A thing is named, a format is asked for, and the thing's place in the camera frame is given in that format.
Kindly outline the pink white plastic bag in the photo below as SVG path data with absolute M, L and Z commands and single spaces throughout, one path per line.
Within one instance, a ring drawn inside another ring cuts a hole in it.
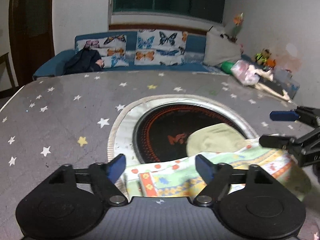
M 253 86 L 260 79 L 255 66 L 244 60 L 237 61 L 231 68 L 231 73 L 243 86 Z

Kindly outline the right butterfly pillow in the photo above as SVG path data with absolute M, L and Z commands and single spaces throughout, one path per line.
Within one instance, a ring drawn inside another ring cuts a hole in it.
M 178 66 L 184 64 L 188 32 L 176 30 L 139 30 L 135 65 Z

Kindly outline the dark wooden side table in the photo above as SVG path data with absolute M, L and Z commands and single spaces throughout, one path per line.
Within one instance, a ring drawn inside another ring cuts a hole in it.
M 3 76 L 3 74 L 7 74 L 8 78 L 9 78 L 9 82 L 11 87 L 8 89 L 1 89 L 1 99 L 3 98 L 7 98 L 9 96 L 12 96 L 14 93 L 16 93 L 17 91 L 17 87 L 15 85 L 15 81 L 14 81 L 14 77 L 11 71 L 11 65 L 10 65 L 10 61 L 9 61 L 9 53 L 5 53 L 3 55 L 1 55 L 1 68 L 3 68 L 4 70 L 1 70 L 1 77 Z

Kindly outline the grey cushion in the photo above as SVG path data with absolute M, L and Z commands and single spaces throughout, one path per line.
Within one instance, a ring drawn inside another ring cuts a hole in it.
M 206 47 L 203 64 L 219 66 L 224 62 L 236 63 L 241 59 L 240 47 L 230 42 L 225 36 L 221 37 L 219 31 L 211 30 L 206 34 Z

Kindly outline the green plastic object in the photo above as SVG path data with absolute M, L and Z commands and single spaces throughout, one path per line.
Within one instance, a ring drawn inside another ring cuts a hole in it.
M 234 65 L 235 65 L 234 62 L 225 61 L 221 64 L 221 70 L 226 74 L 232 75 L 231 69 L 233 68 Z

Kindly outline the butterfly pillow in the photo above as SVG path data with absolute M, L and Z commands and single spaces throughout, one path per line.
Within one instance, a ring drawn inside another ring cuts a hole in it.
M 85 38 L 76 41 L 76 52 L 86 48 L 95 50 L 104 62 L 103 68 L 127 67 L 126 59 L 127 36 L 107 35 L 103 38 Z
M 188 32 L 176 30 L 139 30 L 135 65 L 178 66 L 184 64 Z

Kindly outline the orange artificial flowers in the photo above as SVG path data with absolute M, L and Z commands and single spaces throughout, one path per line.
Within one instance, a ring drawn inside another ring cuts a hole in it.
M 232 41 L 235 43 L 237 41 L 237 35 L 240 32 L 241 28 L 242 28 L 242 23 L 244 21 L 244 13 L 241 12 L 239 14 L 237 14 L 234 18 L 233 18 L 233 29 L 232 29 Z

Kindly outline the cream folded cloth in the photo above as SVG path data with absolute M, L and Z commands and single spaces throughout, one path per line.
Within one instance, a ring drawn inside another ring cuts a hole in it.
M 255 69 L 255 75 L 259 76 L 259 81 L 254 85 L 255 89 L 269 93 L 286 102 L 291 101 L 288 92 L 282 87 L 281 83 L 274 79 L 271 70 Z

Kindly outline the dark jacket on sofa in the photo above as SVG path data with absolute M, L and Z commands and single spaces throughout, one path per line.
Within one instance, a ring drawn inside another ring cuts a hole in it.
M 99 72 L 104 61 L 97 50 L 84 48 L 78 51 L 63 68 L 63 75 Z

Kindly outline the black induction cooker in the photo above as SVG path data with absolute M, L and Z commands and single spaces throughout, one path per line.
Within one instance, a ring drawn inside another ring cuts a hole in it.
M 188 137 L 217 124 L 227 124 L 247 139 L 238 125 L 211 109 L 183 103 L 157 106 L 143 114 L 136 123 L 133 148 L 141 164 L 185 158 Z

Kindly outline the dark wooden door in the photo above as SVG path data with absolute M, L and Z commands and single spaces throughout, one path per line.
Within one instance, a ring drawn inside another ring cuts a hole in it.
M 19 86 L 33 81 L 33 74 L 54 53 L 53 0 L 9 0 L 9 40 Z

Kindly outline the left butterfly pillow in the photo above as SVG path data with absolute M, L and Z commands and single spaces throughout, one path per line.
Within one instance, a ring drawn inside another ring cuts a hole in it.
M 95 50 L 104 62 L 103 68 L 127 67 L 126 59 L 127 36 L 107 35 L 103 38 L 85 38 L 76 41 L 76 52 L 86 48 Z

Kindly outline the yellow plush toy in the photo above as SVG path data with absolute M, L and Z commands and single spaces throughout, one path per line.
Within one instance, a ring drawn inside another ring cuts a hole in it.
M 263 49 L 260 53 L 255 54 L 253 61 L 260 66 L 267 68 L 274 68 L 276 61 L 271 59 L 271 52 L 269 49 Z

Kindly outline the blue sofa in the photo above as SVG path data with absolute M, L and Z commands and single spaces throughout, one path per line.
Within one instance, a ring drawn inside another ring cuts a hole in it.
M 125 60 L 128 66 L 105 67 L 104 71 L 138 71 L 138 70 L 159 70 L 157 65 L 140 67 L 134 63 L 134 54 L 139 31 L 111 31 L 106 33 L 86 34 L 76 36 L 74 39 L 74 48 L 64 50 L 44 63 L 34 74 L 33 79 L 61 76 L 63 67 L 76 53 L 84 48 L 87 41 L 97 41 L 99 38 L 105 40 L 109 36 L 124 35 L 126 37 Z M 186 41 L 184 64 L 176 67 L 165 67 L 164 70 L 188 71 L 188 72 L 209 72 L 216 75 L 226 75 L 217 66 L 206 66 L 203 64 L 206 38 L 203 35 L 189 34 Z

